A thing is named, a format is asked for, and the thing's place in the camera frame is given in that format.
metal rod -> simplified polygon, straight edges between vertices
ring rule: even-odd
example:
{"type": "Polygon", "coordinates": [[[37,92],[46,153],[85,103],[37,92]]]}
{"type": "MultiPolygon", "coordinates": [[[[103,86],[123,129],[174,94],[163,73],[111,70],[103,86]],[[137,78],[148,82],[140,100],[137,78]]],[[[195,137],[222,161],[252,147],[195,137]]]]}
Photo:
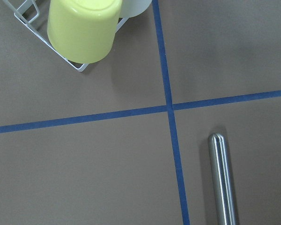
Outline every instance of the metal rod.
{"type": "Polygon", "coordinates": [[[208,144],[218,224],[236,225],[225,139],[221,134],[212,134],[208,139],[208,144]]]}

